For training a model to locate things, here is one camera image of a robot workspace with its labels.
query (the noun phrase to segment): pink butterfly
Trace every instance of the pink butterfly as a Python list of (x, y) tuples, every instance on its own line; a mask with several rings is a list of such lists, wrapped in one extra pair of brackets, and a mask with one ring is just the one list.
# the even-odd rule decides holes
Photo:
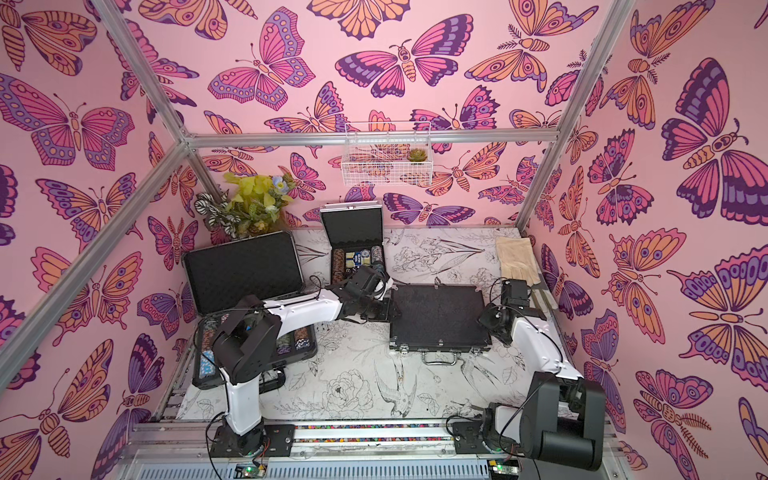
[[(136, 191), (136, 174), (125, 174), (114, 182), (112, 188), (104, 196), (104, 188), (99, 195), (91, 189), (94, 196), (88, 195), (64, 182), (40, 178), (35, 182), (40, 191), (48, 197), (51, 206), (56, 209), (58, 216), (65, 220), (72, 219), (72, 231), (80, 240), (80, 251), (93, 240), (101, 228), (120, 210), (123, 203)], [(142, 240), (141, 232), (136, 223), (126, 232), (133, 232)]]
[[(284, 174), (290, 174), (288, 169), (282, 165), (278, 165), (278, 168)], [(318, 190), (326, 189), (326, 185), (317, 180), (319, 176), (317, 170), (308, 167), (301, 155), (295, 153), (290, 155), (290, 169), (293, 172), (293, 179), (296, 181), (296, 188), (288, 192), (292, 198), (300, 197), (302, 200), (315, 200), (315, 196), (312, 194)]]
[(517, 180), (510, 180), (507, 177), (509, 185), (486, 188), (480, 192), (478, 199), (488, 198), (491, 202), (500, 200), (504, 205), (523, 203), (525, 193), (528, 192), (528, 188), (531, 186), (533, 177), (538, 169), (538, 164), (533, 161), (535, 158), (535, 155), (533, 157), (523, 157), (518, 164)]
[[(317, 99), (315, 100), (314, 116), (310, 113), (309, 108), (306, 109), (306, 118), (284, 117), (284, 118), (271, 118), (264, 122), (264, 124), (283, 134), (313, 134), (317, 132), (329, 133), (334, 131), (359, 131), (352, 125), (347, 124), (346, 116), (342, 113), (344, 110), (344, 104), (341, 102), (341, 98), (336, 93), (336, 89), (333, 87), (333, 82), (329, 81), (320, 88), (317, 92)], [(320, 146), (310, 146), (312, 155), (317, 158), (317, 149), (322, 148)]]
[(174, 228), (174, 223), (168, 217), (166, 228), (155, 217), (148, 217), (149, 231), (154, 235), (154, 248), (160, 255), (165, 255), (163, 263), (165, 268), (174, 269), (174, 264), (178, 265), (181, 261), (181, 254), (194, 250), (194, 236), (197, 235), (197, 220), (190, 223), (184, 229), (184, 218), (181, 219), (178, 228)]
[[(160, 141), (155, 136), (154, 132), (149, 133), (149, 161), (152, 163), (152, 167), (157, 166), (160, 160), (165, 156)], [(192, 209), (192, 199), (194, 198), (194, 188), (197, 186), (197, 176), (192, 171), (191, 167), (180, 166), (173, 174), (165, 181), (160, 191), (154, 196), (151, 202), (156, 202), (165, 196), (165, 193), (170, 188), (170, 194), (176, 196), (179, 195), (181, 204), (184, 205), (184, 209), (192, 218), (194, 218), (194, 210)]]
[[(168, 85), (172, 85), (174, 83), (172, 82), (171, 79), (167, 77), (197, 78), (200, 76), (200, 74), (198, 74), (196, 71), (190, 70), (187, 67), (184, 67), (183, 65), (179, 65), (175, 61), (168, 60), (167, 58), (160, 58), (160, 55), (157, 53), (157, 50), (154, 49), (154, 47), (149, 42), (147, 37), (144, 36), (144, 33), (141, 31), (141, 27), (139, 27), (138, 23), (132, 22), (131, 20), (126, 20), (125, 22), (128, 24), (128, 28), (131, 30), (131, 33), (136, 39), (136, 42), (139, 44), (139, 48), (141, 49), (141, 52), (144, 54), (144, 57), (149, 62), (149, 65), (152, 67), (152, 71), (154, 71), (155, 75), (157, 76), (157, 80), (160, 82), (161, 87), (165, 91), (165, 94), (168, 96), (168, 99), (175, 104), (182, 104), (182, 105), (189, 105), (190, 107), (196, 107), (197, 104), (191, 98), (189, 98), (185, 94), (175, 91), (171, 87), (168, 87)], [(107, 33), (107, 36), (109, 37), (109, 41), (112, 42), (112, 46), (114, 47), (115, 53), (118, 54), (120, 63), (123, 65), (123, 68), (126, 70), (125, 72), (123, 72), (123, 84), (120, 92), (120, 99), (123, 101), (127, 101), (128, 99), (134, 96), (134, 94), (136, 93), (136, 90), (139, 90), (139, 95), (143, 97), (144, 89), (139, 84), (139, 80), (138, 78), (136, 78), (136, 74), (131, 68), (131, 65), (127, 62), (127, 60), (125, 59), (122, 52), (118, 48), (117, 44), (114, 43), (114, 40), (109, 35), (109, 33)], [(157, 114), (157, 110), (155, 109), (154, 105), (152, 105), (152, 102), (149, 100), (149, 98), (147, 98), (147, 119), (149, 120), (149, 123), (152, 123), (154, 121), (154, 117), (156, 114)]]
[(254, 98), (277, 111), (288, 101), (281, 87), (303, 87), (315, 78), (310, 68), (298, 55), (304, 46), (296, 27), (298, 17), (285, 7), (278, 8), (261, 28), (259, 55), (253, 56), (253, 66), (236, 67), (219, 73), (208, 85), (208, 91), (217, 99), (232, 98), (241, 104)]
[(444, 76), (453, 75), (458, 70), (456, 60), (428, 55), (461, 55), (471, 31), (472, 16), (456, 15), (424, 32), (411, 51), (404, 46), (410, 40), (405, 40), (399, 47), (390, 46), (397, 48), (397, 55), (387, 51), (358, 51), (340, 59), (336, 70), (361, 87), (367, 87), (378, 77), (379, 80), (371, 87), (371, 95), (375, 98), (386, 95), (402, 97), (406, 94), (403, 73), (410, 81), (416, 81), (418, 70), (430, 87), (436, 86)]
[[(429, 110), (414, 110), (411, 112), (411, 121), (417, 122), (414, 130), (490, 130), (496, 128), (496, 120), (492, 116), (496, 113), (498, 103), (491, 98), (491, 91), (485, 87), (477, 87), (464, 101), (464, 105), (458, 112), (451, 115), (443, 108), (442, 111), (451, 120)], [(451, 150), (453, 144), (432, 144), (432, 149), (437, 154), (444, 154)]]
[(384, 204), (392, 214), (393, 220), (410, 225), (414, 220), (427, 220), (428, 227), (447, 227), (451, 223), (466, 220), (475, 214), (472, 208), (449, 205), (434, 208), (434, 204), (422, 205), (421, 202), (407, 195), (384, 194)]
[(598, 221), (603, 225), (611, 225), (621, 218), (622, 222), (631, 225), (637, 215), (648, 211), (654, 201), (654, 196), (648, 190), (635, 185), (622, 185), (622, 181), (635, 178), (621, 178), (622, 168), (632, 150), (634, 129), (624, 130), (620, 137), (608, 139), (604, 152), (594, 159), (589, 167), (589, 182), (602, 184), (598, 195), (608, 192), (598, 205)]
[[(43, 247), (35, 249), (35, 256), (31, 260), (35, 265), (34, 275), (38, 287), (44, 292), (48, 292), (70, 266), (69, 260)], [(56, 322), (56, 325), (61, 327), (61, 335), (54, 339), (53, 346), (61, 342), (66, 332), (74, 332), (88, 325), (95, 316), (103, 323), (120, 323), (123, 330), (127, 329), (121, 319), (128, 311), (128, 305), (131, 305), (128, 295), (134, 291), (139, 280), (141, 263), (141, 253), (131, 253), (112, 269), (102, 283), (101, 280), (107, 271), (107, 266), (104, 265), (99, 280), (91, 279), (86, 283), (64, 315)]]
[(117, 108), (95, 108), (78, 120), (76, 111), (67, 115), (42, 92), (6, 74), (0, 74), (0, 91), (3, 120), (32, 132), (44, 165), (71, 165), (85, 149), (91, 166), (114, 171), (114, 148), (125, 145), (134, 129), (131, 116)]

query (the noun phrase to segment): white wire basket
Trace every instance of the white wire basket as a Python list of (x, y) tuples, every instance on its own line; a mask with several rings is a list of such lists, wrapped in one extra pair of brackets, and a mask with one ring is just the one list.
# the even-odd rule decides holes
[[(404, 124), (412, 127), (412, 121), (390, 121), (390, 124)], [(425, 130), (408, 131), (412, 133), (403, 139), (403, 131), (397, 137), (387, 131), (383, 138), (372, 143), (361, 137), (370, 129), (371, 124), (380, 122), (355, 121), (345, 126), (346, 140), (341, 160), (341, 174), (346, 186), (369, 182), (372, 185), (419, 185), (428, 187), (432, 184), (432, 142), (431, 125)], [(349, 126), (361, 131), (351, 131)], [(418, 148), (427, 153), (423, 162), (411, 162), (408, 154)]]

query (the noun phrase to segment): butterfly wallpaper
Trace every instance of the butterfly wallpaper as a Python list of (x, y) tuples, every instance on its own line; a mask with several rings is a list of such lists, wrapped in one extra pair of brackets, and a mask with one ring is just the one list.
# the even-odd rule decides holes
[(640, 480), (768, 474), (768, 141), (752, 127), (768, 67), (751, 60), (768, 31), (751, 3), (636, 4), (528, 228)]

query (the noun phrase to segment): stack of poker chips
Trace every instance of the stack of poker chips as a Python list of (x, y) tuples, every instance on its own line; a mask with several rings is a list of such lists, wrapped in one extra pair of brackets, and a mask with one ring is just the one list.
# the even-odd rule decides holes
[(293, 338), (296, 340), (297, 350), (310, 347), (310, 332), (306, 328), (300, 328), (293, 332)]
[(277, 339), (277, 355), (285, 355), (290, 353), (290, 344), (293, 342), (291, 334), (286, 333)]
[(331, 253), (331, 284), (344, 280), (344, 250), (336, 249)]

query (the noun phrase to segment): metal rail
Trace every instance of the metal rail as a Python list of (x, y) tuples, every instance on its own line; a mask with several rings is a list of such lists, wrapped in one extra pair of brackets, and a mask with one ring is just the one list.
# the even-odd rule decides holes
[(528, 224), (528, 220), (531, 218), (531, 214), (541, 197), (541, 193), (544, 192), (544, 188), (547, 186), (549, 176), (552, 171), (557, 167), (560, 162), (560, 157), (565, 151), (566, 145), (568, 145), (568, 137), (571, 131), (574, 129), (579, 116), (581, 115), (581, 109), (589, 98), (589, 94), (592, 92), (594, 83), (598, 80), (600, 70), (608, 60), (608, 55), (611, 54), (616, 40), (619, 35), (624, 31), (624, 23), (629, 18), (632, 7), (635, 0), (614, 0), (611, 4), (608, 14), (605, 15), (603, 25), (600, 27), (597, 36), (595, 36), (592, 42), (592, 49), (587, 57), (587, 62), (581, 69), (581, 73), (576, 80), (571, 99), (568, 101), (568, 106), (565, 108), (563, 115), (558, 122), (558, 128), (561, 134), (558, 139), (547, 148), (547, 152), (544, 155), (544, 160), (541, 161), (541, 165), (533, 178), (530, 188), (528, 188), (528, 195), (520, 208), (520, 214), (515, 226), (521, 232)]
[(131, 228), (186, 154), (186, 145), (177, 144), (165, 155), (85, 251), (64, 271), (61, 279), (43, 296), (11, 338), (5, 341), (0, 356), (0, 394), (5, 392), (5, 387), (48, 335), (83, 285), (96, 273), (115, 245), (125, 237), (125, 232)]
[[(489, 143), (493, 141), (547, 141), (558, 139), (557, 128), (495, 128), (492, 130), (432, 130), (432, 143)], [(303, 146), (303, 145), (344, 145), (347, 135), (343, 132), (318, 134), (238, 134), (238, 135), (193, 135), (187, 138), (192, 148)], [(414, 131), (361, 131), (355, 132), (355, 139), (362, 143), (388, 142), (407, 143), (413, 141)]]

